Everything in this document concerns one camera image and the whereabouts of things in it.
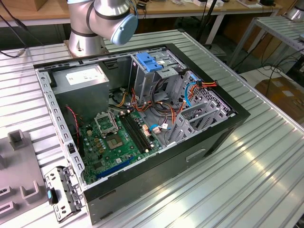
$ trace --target blue tab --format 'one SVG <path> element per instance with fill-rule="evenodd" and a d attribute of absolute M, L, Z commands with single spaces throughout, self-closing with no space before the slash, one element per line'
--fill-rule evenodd
<path fill-rule="evenodd" d="M 147 52 L 136 54 L 138 61 L 146 67 L 148 72 L 161 70 L 163 67 L 159 65 L 155 59 Z"/>
<path fill-rule="evenodd" d="M 51 191 L 48 190 L 47 193 L 48 193 L 48 194 L 47 194 L 47 197 L 48 197 L 49 199 L 52 198 L 52 193 L 51 193 Z"/>

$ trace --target sticker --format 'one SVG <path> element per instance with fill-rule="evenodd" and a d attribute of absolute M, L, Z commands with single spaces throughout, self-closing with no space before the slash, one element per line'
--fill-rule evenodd
<path fill-rule="evenodd" d="M 292 92 L 290 92 L 289 90 L 285 90 L 282 91 L 286 96 L 294 96 L 294 94 Z"/>
<path fill-rule="evenodd" d="M 275 86 L 277 86 L 277 87 L 283 86 L 283 84 L 279 81 L 273 81 L 272 83 L 275 84 Z"/>
<path fill-rule="evenodd" d="M 161 126 L 161 128 L 167 129 L 168 128 L 168 124 L 167 123 L 163 123 L 162 126 Z"/>
<path fill-rule="evenodd" d="M 69 73 L 66 75 L 66 78 L 71 86 L 96 79 L 103 79 L 102 74 L 100 74 L 100 72 L 98 72 L 96 69 L 81 70 L 74 73 Z"/>

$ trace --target yellow wire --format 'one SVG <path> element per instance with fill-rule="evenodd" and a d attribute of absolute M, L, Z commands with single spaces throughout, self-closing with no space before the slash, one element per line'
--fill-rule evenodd
<path fill-rule="evenodd" d="M 121 107 L 121 106 L 123 106 L 124 100 L 125 100 L 125 96 L 126 96 L 126 95 L 127 95 L 127 93 L 124 93 L 124 94 L 123 94 L 123 100 L 121 101 L 120 104 L 116 105 L 116 107 Z"/>

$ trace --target aluminum extrusion table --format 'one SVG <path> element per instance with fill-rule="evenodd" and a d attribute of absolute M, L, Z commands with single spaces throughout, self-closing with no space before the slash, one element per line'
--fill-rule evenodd
<path fill-rule="evenodd" d="M 188 34 L 140 34 L 110 51 L 172 42 L 250 113 L 211 156 L 94 227 L 292 227 L 304 213 L 304 129 Z M 32 65 L 71 58 L 63 44 L 0 56 L 0 136 L 30 132 L 43 174 L 66 165 Z M 57 224 L 45 203 L 1 227 L 91 227 L 86 209 Z"/>
<path fill-rule="evenodd" d="M 284 16 L 253 18 L 242 39 L 233 52 L 231 61 L 229 62 L 230 67 L 235 62 L 236 58 L 239 55 L 239 52 L 241 51 L 244 43 L 250 36 L 255 26 L 260 27 L 262 31 L 257 36 L 257 39 L 254 41 L 253 45 L 248 51 L 252 50 L 262 38 L 264 33 L 267 32 L 286 44 L 286 47 L 283 48 L 282 52 L 279 55 L 282 58 L 284 57 L 284 53 L 287 51 L 288 46 L 292 47 L 296 51 L 302 50 L 301 54 L 304 54 L 304 42 L 299 39 L 299 36 L 301 34 L 304 34 L 304 22 L 293 22 Z"/>

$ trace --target motherboard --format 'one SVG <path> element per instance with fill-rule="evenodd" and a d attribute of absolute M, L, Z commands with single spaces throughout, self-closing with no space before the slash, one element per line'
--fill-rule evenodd
<path fill-rule="evenodd" d="M 90 124 L 80 127 L 84 142 L 82 160 L 86 183 L 94 183 L 161 150 L 162 146 L 155 135 L 145 127 L 137 111 L 118 115 L 104 113 Z"/>

